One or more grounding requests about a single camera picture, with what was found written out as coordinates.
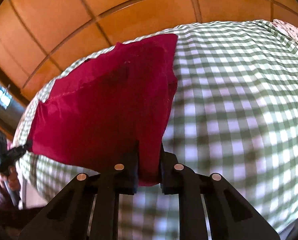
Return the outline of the left hand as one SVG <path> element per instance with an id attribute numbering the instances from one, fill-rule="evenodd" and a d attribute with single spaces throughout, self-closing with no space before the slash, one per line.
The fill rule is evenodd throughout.
<path id="1" fill-rule="evenodd" d="M 9 189 L 11 189 L 12 191 L 20 191 L 21 184 L 18 179 L 16 167 L 9 167 L 9 176 L 5 176 L 4 174 L 0 173 L 0 186 L 4 190 L 6 190 L 5 182 L 7 182 Z"/>

